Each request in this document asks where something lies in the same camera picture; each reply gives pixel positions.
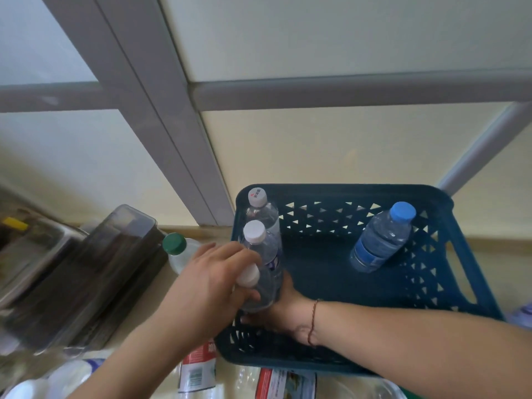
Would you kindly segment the person's right hand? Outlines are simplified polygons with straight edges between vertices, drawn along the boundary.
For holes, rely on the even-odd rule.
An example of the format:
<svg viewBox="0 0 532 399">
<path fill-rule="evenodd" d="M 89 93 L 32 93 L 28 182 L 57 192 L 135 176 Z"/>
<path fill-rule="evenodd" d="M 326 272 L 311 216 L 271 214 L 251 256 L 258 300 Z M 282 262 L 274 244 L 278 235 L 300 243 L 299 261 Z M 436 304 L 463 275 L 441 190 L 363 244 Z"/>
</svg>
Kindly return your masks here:
<svg viewBox="0 0 532 399">
<path fill-rule="evenodd" d="M 278 299 L 266 310 L 243 315 L 241 323 L 288 335 L 296 342 L 311 346 L 313 343 L 312 323 L 317 303 L 298 292 L 297 301 L 279 301 Z"/>
</svg>

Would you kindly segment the person's left hand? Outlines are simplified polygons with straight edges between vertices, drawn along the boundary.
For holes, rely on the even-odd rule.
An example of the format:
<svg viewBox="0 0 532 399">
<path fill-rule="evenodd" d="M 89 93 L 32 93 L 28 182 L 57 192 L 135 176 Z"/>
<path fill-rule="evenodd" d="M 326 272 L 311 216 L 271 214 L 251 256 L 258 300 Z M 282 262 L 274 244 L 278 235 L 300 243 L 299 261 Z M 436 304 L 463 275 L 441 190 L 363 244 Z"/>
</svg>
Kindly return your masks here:
<svg viewBox="0 0 532 399">
<path fill-rule="evenodd" d="M 157 309 L 157 316 L 181 344 L 196 346 L 216 336 L 235 318 L 230 304 L 236 280 L 261 257 L 236 241 L 199 247 Z"/>
</svg>

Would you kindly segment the white cap clear water bottle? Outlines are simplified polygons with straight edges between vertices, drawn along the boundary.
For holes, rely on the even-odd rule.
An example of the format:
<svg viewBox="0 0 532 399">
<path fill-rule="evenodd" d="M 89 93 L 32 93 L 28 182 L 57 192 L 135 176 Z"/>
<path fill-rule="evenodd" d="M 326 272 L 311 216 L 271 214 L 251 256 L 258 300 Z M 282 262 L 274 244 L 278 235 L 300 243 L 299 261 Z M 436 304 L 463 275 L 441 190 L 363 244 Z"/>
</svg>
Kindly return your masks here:
<svg viewBox="0 0 532 399">
<path fill-rule="evenodd" d="M 268 268 L 278 285 L 283 282 L 283 269 L 280 264 L 281 247 L 277 237 L 268 231 L 259 220 L 252 220 L 243 228 L 244 247 L 260 255 L 262 265 Z"/>
<path fill-rule="evenodd" d="M 255 290 L 260 299 L 246 300 L 241 306 L 245 313 L 257 313 L 266 310 L 278 300 L 280 284 L 271 270 L 263 265 L 251 264 L 243 270 L 236 280 L 239 287 Z"/>
</svg>

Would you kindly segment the person's right forearm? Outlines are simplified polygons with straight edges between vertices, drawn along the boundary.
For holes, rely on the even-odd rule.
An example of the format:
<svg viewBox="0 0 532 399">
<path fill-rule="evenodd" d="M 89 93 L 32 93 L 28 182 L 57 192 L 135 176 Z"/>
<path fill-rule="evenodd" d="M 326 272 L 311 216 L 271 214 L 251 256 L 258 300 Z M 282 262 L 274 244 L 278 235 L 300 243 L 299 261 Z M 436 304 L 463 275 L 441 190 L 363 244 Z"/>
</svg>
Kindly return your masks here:
<svg viewBox="0 0 532 399">
<path fill-rule="evenodd" d="M 316 304 L 325 346 L 426 399 L 532 399 L 532 331 L 441 310 Z"/>
</svg>

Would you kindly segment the person's left forearm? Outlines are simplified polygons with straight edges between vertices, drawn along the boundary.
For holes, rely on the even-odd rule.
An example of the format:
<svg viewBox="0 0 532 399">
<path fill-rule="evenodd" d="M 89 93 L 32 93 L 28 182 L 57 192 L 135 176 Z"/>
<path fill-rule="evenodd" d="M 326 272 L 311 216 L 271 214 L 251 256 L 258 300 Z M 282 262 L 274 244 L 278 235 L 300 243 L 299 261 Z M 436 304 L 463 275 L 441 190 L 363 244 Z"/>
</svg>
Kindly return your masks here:
<svg viewBox="0 0 532 399">
<path fill-rule="evenodd" d="M 187 301 L 163 301 L 68 399 L 149 399 L 178 363 L 212 338 L 211 314 Z"/>
</svg>

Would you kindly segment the dark blue plastic basket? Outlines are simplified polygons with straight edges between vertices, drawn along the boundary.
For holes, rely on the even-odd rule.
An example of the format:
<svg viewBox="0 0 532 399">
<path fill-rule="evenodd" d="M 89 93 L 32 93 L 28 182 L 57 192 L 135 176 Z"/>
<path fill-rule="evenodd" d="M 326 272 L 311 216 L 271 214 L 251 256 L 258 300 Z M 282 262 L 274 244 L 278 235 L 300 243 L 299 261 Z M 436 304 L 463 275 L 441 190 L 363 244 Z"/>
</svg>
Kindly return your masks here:
<svg viewBox="0 0 532 399">
<path fill-rule="evenodd" d="M 453 215 L 454 202 L 428 185 L 257 183 L 235 199 L 231 239 L 243 239 L 252 188 L 280 214 L 281 264 L 303 295 L 371 307 L 504 316 Z M 380 269 L 360 273 L 349 255 L 366 224 L 397 201 L 417 212 L 409 241 Z"/>
</svg>

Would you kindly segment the red-marked white cap water bottle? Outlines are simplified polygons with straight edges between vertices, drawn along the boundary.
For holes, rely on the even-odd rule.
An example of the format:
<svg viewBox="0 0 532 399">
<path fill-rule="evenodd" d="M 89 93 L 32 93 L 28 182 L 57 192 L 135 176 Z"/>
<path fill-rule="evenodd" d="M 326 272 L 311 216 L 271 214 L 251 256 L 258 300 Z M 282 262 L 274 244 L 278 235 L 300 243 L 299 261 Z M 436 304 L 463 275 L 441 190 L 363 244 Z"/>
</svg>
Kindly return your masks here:
<svg viewBox="0 0 532 399">
<path fill-rule="evenodd" d="M 282 249 L 282 237 L 280 232 L 279 212 L 274 203 L 269 201 L 265 190 L 262 187 L 252 188 L 247 193 L 249 208 L 246 211 L 245 222 L 257 220 L 261 221 L 266 230 L 272 233 Z"/>
</svg>

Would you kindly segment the clear empty plastic bottle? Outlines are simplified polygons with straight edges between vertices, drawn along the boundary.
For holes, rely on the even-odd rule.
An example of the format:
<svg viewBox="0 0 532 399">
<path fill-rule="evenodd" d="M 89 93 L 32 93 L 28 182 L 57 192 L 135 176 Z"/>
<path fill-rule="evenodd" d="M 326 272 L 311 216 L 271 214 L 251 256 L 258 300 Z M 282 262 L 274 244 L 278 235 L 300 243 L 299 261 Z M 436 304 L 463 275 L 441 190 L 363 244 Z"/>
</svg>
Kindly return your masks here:
<svg viewBox="0 0 532 399">
<path fill-rule="evenodd" d="M 233 399 L 255 399 L 261 368 L 243 365 L 235 366 Z"/>
</svg>

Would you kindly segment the green cap clear bottle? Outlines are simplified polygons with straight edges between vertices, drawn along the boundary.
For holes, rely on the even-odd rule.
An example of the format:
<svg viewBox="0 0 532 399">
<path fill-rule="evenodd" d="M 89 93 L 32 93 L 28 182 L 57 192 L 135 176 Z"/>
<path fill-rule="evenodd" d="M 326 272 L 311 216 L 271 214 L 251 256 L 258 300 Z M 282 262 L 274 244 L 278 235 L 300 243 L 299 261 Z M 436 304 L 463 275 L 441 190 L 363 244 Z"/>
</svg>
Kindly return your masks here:
<svg viewBox="0 0 532 399">
<path fill-rule="evenodd" d="M 199 241 L 186 238 L 177 232 L 167 234 L 162 242 L 170 267 L 177 275 L 181 275 L 201 245 Z"/>
</svg>

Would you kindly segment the red label picture bottle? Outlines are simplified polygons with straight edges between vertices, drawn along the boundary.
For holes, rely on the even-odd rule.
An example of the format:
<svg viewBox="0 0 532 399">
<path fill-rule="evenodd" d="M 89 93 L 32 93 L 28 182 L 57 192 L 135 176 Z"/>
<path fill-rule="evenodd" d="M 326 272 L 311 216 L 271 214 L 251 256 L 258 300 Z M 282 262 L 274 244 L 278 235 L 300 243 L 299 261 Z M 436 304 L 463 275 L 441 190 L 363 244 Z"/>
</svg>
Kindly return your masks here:
<svg viewBox="0 0 532 399">
<path fill-rule="evenodd" d="M 254 399 L 316 399 L 316 387 L 315 373 L 262 368 Z"/>
</svg>

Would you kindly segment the blue cap water bottle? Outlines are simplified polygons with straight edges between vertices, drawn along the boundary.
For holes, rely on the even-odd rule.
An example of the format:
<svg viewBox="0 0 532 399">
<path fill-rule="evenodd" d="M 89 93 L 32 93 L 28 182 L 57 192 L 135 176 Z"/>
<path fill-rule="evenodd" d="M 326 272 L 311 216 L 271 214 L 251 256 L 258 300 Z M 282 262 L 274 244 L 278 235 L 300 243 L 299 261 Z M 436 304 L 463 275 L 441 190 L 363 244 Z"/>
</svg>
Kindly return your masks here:
<svg viewBox="0 0 532 399">
<path fill-rule="evenodd" d="M 405 201 L 376 214 L 364 228 L 350 254 L 356 271 L 371 273 L 381 268 L 409 240 L 416 209 Z"/>
</svg>

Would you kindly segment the clear dark plastic container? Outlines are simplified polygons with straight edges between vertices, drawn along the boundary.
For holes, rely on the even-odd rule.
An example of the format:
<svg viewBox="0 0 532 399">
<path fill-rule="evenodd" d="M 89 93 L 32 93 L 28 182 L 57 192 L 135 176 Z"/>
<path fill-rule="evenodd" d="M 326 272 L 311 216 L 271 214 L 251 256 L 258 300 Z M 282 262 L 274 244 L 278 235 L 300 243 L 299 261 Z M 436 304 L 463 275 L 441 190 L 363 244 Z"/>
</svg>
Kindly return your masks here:
<svg viewBox="0 0 532 399">
<path fill-rule="evenodd" d="M 123 204 L 11 306 L 8 335 L 37 352 L 68 346 L 163 240 L 157 220 Z"/>
</svg>

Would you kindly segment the white round lid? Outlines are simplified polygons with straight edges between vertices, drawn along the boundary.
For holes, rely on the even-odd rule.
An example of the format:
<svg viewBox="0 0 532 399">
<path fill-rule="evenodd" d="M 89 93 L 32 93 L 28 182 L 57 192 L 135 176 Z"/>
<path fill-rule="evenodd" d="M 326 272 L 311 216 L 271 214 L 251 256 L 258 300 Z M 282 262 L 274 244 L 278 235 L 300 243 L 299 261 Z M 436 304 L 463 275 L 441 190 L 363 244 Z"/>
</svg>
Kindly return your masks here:
<svg viewBox="0 0 532 399">
<path fill-rule="evenodd" d="M 103 358 L 89 358 L 67 361 L 47 377 L 46 399 L 66 399 L 84 383 L 105 361 Z"/>
<path fill-rule="evenodd" d="M 30 379 L 15 385 L 2 399 L 46 399 L 50 384 L 47 379 Z"/>
</svg>

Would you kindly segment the pale purple bottle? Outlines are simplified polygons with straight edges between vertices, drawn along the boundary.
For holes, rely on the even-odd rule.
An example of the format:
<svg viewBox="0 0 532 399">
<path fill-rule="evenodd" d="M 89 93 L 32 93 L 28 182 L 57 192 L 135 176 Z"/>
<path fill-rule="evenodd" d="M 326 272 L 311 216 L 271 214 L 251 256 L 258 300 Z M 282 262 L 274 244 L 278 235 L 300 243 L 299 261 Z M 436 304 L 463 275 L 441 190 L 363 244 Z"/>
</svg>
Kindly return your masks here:
<svg viewBox="0 0 532 399">
<path fill-rule="evenodd" d="M 515 326 L 532 330 L 532 301 L 508 313 L 505 320 Z"/>
</svg>

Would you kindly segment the grey window frame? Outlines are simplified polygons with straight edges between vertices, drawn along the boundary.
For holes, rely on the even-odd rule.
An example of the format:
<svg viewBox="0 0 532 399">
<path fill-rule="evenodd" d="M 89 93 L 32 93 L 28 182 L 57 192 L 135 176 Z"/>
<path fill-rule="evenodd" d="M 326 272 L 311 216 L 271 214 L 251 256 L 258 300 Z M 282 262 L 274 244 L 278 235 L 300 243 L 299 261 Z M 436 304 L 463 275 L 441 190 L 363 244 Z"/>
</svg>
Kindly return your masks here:
<svg viewBox="0 0 532 399">
<path fill-rule="evenodd" d="M 469 182 L 462 227 L 525 227 L 530 126 L 532 0 L 0 0 L 0 183 L 67 222 Z"/>
</svg>

